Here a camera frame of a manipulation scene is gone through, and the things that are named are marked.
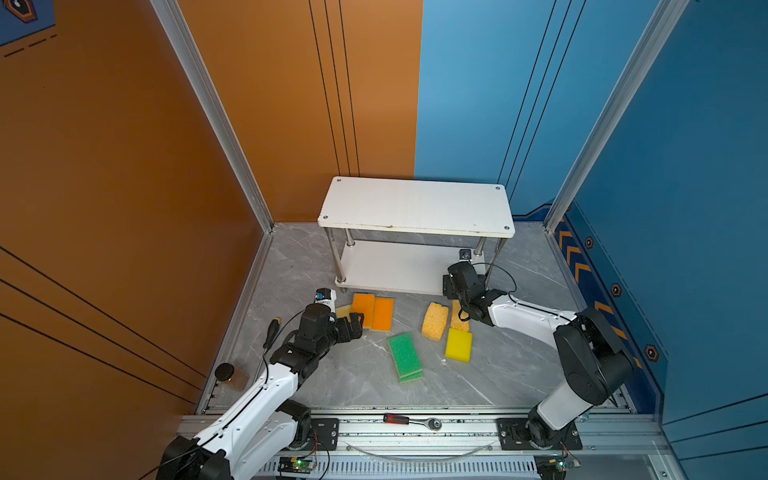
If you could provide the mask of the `pale yellow sponge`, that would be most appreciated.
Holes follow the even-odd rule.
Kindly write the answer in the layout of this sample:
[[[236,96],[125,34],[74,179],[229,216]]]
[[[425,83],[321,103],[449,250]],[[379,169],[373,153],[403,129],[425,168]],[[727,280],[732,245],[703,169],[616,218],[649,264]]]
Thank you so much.
[[[335,309],[335,315],[337,319],[348,318],[351,313],[351,305],[337,306]]]

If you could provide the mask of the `orange sponge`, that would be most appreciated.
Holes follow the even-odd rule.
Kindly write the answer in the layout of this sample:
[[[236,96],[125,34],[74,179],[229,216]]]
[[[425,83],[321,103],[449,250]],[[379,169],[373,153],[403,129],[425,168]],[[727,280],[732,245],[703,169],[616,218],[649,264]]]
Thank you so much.
[[[351,313],[363,316],[362,327],[370,329],[373,325],[376,297],[374,294],[355,293],[350,308]]]
[[[371,329],[379,332],[390,332],[394,314],[392,298],[376,297],[374,301]]]

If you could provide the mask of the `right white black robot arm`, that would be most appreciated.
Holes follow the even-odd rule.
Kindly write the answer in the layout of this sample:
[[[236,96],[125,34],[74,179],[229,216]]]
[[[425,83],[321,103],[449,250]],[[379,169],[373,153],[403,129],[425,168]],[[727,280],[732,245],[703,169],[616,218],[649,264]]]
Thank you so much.
[[[605,403],[637,370],[621,337],[594,308],[553,310],[488,289],[468,261],[447,268],[444,292],[459,301],[462,321],[513,330],[556,350],[564,380],[528,414],[525,431],[534,448],[564,445],[577,418]]]

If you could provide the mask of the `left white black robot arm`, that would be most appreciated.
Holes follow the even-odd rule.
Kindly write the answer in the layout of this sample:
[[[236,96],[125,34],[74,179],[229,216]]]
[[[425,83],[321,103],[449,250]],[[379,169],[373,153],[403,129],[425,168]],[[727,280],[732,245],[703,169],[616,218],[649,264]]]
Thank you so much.
[[[192,438],[176,437],[155,468],[158,479],[250,479],[279,451],[305,442],[310,409],[292,399],[330,349],[363,335],[365,316],[339,317],[331,299],[309,304],[298,328],[265,361],[236,403]]]

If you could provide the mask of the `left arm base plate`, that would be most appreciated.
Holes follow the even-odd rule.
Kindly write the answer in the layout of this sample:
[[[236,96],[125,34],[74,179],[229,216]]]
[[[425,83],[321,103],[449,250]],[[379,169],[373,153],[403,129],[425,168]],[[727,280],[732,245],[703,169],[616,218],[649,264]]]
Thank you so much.
[[[312,418],[300,420],[289,450],[312,450],[317,445],[322,450],[335,451],[339,439],[338,418]]]

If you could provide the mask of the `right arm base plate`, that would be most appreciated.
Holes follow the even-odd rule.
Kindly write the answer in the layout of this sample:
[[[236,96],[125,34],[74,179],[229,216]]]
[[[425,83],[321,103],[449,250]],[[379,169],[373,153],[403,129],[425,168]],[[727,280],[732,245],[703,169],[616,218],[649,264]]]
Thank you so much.
[[[499,418],[495,424],[501,449],[505,451],[583,449],[574,421],[560,430],[552,430],[543,420],[527,418]]]

